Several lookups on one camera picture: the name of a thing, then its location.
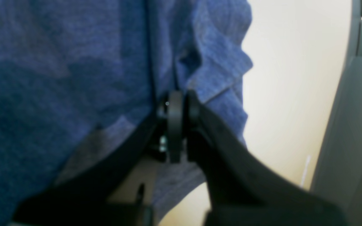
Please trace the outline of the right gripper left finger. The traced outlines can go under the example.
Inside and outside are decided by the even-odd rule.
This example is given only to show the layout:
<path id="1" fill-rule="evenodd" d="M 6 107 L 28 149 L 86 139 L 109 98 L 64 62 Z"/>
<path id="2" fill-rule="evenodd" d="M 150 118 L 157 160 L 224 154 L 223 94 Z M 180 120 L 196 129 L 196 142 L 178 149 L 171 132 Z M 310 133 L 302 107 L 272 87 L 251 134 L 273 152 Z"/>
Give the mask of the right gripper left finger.
<path id="1" fill-rule="evenodd" d="M 156 226 L 151 200 L 167 158 L 168 95 L 104 160 L 25 200 L 13 222 L 26 226 Z"/>

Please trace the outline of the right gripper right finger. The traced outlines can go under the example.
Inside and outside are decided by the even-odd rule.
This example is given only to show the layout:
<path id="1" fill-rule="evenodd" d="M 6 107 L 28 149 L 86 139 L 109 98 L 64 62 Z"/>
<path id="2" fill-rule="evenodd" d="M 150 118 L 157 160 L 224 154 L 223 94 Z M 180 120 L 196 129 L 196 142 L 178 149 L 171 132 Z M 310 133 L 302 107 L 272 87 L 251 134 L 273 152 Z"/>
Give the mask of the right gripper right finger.
<path id="1" fill-rule="evenodd" d="M 167 153 L 179 163 L 183 143 L 207 181 L 206 226 L 346 226 L 336 205 L 283 179 L 262 164 L 194 91 L 167 99 Z"/>

